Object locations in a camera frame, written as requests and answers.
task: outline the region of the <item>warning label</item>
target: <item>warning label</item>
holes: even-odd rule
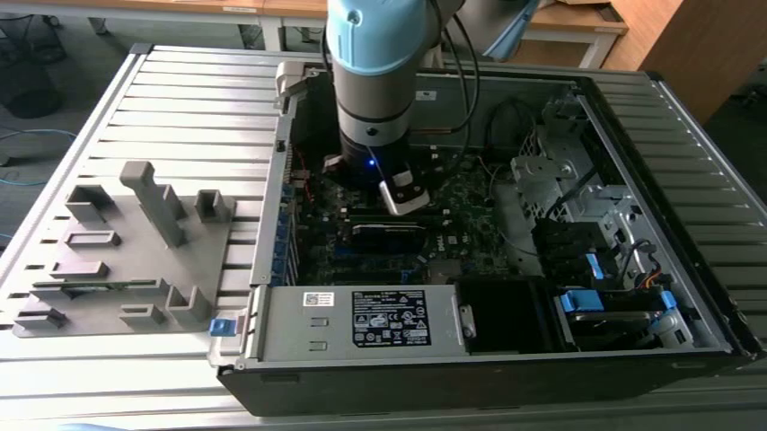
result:
[[[350,295],[357,347],[430,345],[422,290],[352,292]]]

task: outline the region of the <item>blue plastic clip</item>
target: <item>blue plastic clip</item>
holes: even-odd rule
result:
[[[236,337],[237,322],[229,319],[213,319],[208,328],[210,337]]]
[[[604,305],[596,290],[570,290],[560,295],[564,312],[602,312]]]

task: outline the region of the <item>aluminum extrusion table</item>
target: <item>aluminum extrusion table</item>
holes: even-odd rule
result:
[[[569,427],[679,429],[752,423],[767,408],[767,366],[676,383],[633,400],[520,409],[322,418],[254,418],[218,384],[205,333],[17,339],[10,333],[29,284],[44,277],[68,212],[65,193],[117,180],[125,160],[152,161],[180,196],[218,189],[236,197],[217,310],[240,309],[261,211],[277,111],[273,78],[286,59],[245,50],[134,47],[0,259],[0,428],[89,423],[129,429],[325,429],[552,422]],[[638,73],[484,65],[485,70],[588,75],[651,167],[751,328],[767,338],[764,207],[663,82]]]

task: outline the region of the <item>black cable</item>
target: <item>black cable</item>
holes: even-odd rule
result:
[[[437,5],[436,0],[429,0],[429,1],[430,1],[430,8],[433,9],[433,13],[436,16],[437,28],[440,29],[444,26],[442,11],[440,10],[440,6]],[[453,133],[460,132],[465,128],[465,126],[468,126],[468,123],[470,122],[470,119],[474,116],[474,112],[477,111],[478,91],[480,91],[477,53],[474,52],[474,47],[473,47],[473,44],[470,42],[470,38],[468,37],[468,32],[465,31],[464,23],[460,21],[460,17],[457,16],[457,14],[453,15],[453,20],[454,20],[454,26],[457,27],[457,30],[460,30],[461,36],[462,36],[464,41],[465,41],[465,46],[468,47],[468,52],[470,54],[470,61],[473,64],[473,69],[474,69],[474,95],[473,95],[473,100],[470,102],[470,108],[468,109],[468,112],[465,113],[464,119],[461,120],[460,124],[452,128],[424,128],[424,129],[413,130],[413,132],[420,133],[422,135],[428,135],[428,134],[450,135]],[[460,59],[458,59],[458,56],[457,56],[456,51],[454,51],[454,43],[452,41],[450,33],[449,33],[449,30],[446,29],[446,27],[444,27],[442,33],[444,33],[444,38],[446,39],[446,43],[448,43],[449,48],[450,48],[450,52],[453,54],[454,68],[458,69],[460,68]]]
[[[488,117],[484,123],[484,148],[489,150],[493,147],[492,143],[492,126],[494,125],[494,120],[500,116],[502,108],[505,106],[510,106],[513,108],[513,113],[516,114],[516,119],[518,123],[518,128],[522,128],[525,121],[529,121],[529,127],[533,128],[536,126],[536,115],[533,114],[532,108],[526,105],[526,103],[518,100],[513,96],[508,96],[498,104],[492,107],[489,110]]]
[[[433,14],[434,14],[434,18],[436,18],[436,31],[437,34],[442,33],[442,27],[444,27],[444,22],[442,22],[442,9],[440,9],[440,5],[437,4],[436,0],[429,0],[430,3],[430,9],[433,9]]]
[[[663,270],[663,267],[660,266],[660,262],[659,262],[657,259],[655,258],[652,252],[647,253],[647,259],[652,262],[652,270],[647,273],[647,275],[643,277],[643,281],[640,281],[636,286],[643,286],[644,283],[647,282],[647,280],[648,280],[652,276],[660,274],[660,271]]]
[[[457,14],[453,17],[453,20],[454,20],[454,25],[457,26],[457,30],[460,30],[460,34],[464,37],[465,46],[468,47],[468,53],[470,54],[470,62],[473,64],[473,68],[474,68],[474,97],[473,97],[473,100],[470,102],[470,108],[468,109],[468,113],[465,115],[465,118],[457,126],[450,128],[450,133],[458,132],[465,126],[468,126],[468,123],[470,122],[470,119],[474,116],[474,112],[477,111],[477,105],[478,105],[478,87],[480,87],[480,85],[478,85],[477,53],[474,52],[474,47],[473,47],[473,44],[470,43],[470,38],[468,37],[468,32],[465,31],[464,23],[460,21],[460,17],[457,16]],[[456,56],[454,56],[454,63],[456,64],[460,63],[460,60]]]
[[[628,253],[625,254],[625,258],[622,258],[622,265],[620,265],[620,272],[616,278],[617,285],[622,284],[622,278],[625,278],[625,271],[628,270],[628,264],[630,263],[630,256],[633,255],[633,252],[645,244],[652,243],[648,240],[638,239],[633,242],[633,244],[628,248]]]
[[[457,70],[457,77],[458,77],[458,81],[460,81],[461,100],[464,103],[465,117],[468,118],[469,111],[470,111],[470,109],[468,108],[468,84],[465,82],[464,68],[460,64],[460,61],[457,61],[457,52],[454,49],[453,38],[450,37],[450,33],[446,29],[444,29],[444,37],[446,38],[446,43],[448,43],[448,46],[449,46],[449,49],[450,49],[450,52],[452,52],[453,58],[454,58],[454,68]],[[454,176],[454,172],[457,171],[457,168],[460,167],[460,162],[464,160],[465,150],[468,149],[468,143],[470,142],[470,124],[469,123],[465,123],[464,133],[465,133],[464,134],[464,144],[461,145],[460,153],[454,157],[453,165],[444,172],[444,177],[442,177],[442,181],[441,181],[442,186],[444,186],[444,184],[446,184],[446,181]]]
[[[594,175],[596,175],[596,167],[590,168],[590,171],[588,171],[585,173],[585,175],[582,177],[580,177],[577,182],[574,182],[574,185],[572,186],[572,188],[569,190],[566,190],[566,193],[564,193],[560,196],[560,198],[556,199],[556,201],[553,202],[553,205],[550,205],[550,207],[548,207],[548,210],[546,210],[545,214],[542,215],[544,219],[548,218],[553,214],[553,211],[556,210],[557,207],[560,207],[568,200],[574,198],[574,195],[577,194],[577,192],[585,186],[585,183],[593,178]]]
[[[326,25],[322,27],[322,40],[320,40],[320,54],[322,56],[322,66],[326,75],[330,78],[330,84],[333,83],[333,69],[326,61]]]

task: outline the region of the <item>blue latch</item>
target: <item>blue latch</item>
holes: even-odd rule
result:
[[[673,297],[673,294],[671,292],[664,290],[660,293],[660,299],[663,299],[663,305],[667,307],[667,310],[676,308],[676,298]]]
[[[593,253],[586,253],[585,260],[588,260],[588,265],[590,265],[590,272],[594,275],[594,279],[604,280],[604,272],[601,271],[601,267],[598,266],[598,260],[596,259],[596,255]]]
[[[208,328],[210,337],[236,337],[237,321],[229,319],[213,319]]]
[[[560,295],[561,308],[565,312],[602,312],[604,305],[596,290],[570,290]]]

